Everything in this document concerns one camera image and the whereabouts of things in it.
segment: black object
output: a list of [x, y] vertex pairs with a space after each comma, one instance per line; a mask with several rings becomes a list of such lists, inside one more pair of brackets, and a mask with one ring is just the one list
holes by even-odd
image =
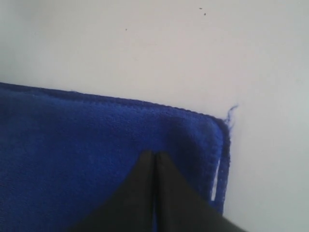
[[164, 152], [143, 152], [119, 189], [72, 232], [244, 232], [211, 208]]

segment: blue towel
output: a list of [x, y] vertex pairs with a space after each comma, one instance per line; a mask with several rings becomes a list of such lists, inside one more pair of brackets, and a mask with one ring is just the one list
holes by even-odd
[[0, 231], [65, 231], [112, 195], [144, 150], [168, 152], [222, 212], [229, 145], [224, 121], [209, 115], [0, 83]]

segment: white surface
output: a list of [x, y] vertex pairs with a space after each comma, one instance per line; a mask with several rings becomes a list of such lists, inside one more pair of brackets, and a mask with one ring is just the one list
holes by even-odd
[[0, 0], [0, 81], [218, 117], [238, 103], [225, 216], [306, 232], [308, 25], [307, 0]]

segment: microfiber cloth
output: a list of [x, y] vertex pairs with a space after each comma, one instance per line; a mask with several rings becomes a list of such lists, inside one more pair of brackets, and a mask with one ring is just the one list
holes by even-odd
[[209, 115], [0, 83], [0, 231], [65, 231], [115, 192], [144, 150], [168, 152], [222, 212], [229, 146], [228, 126]]

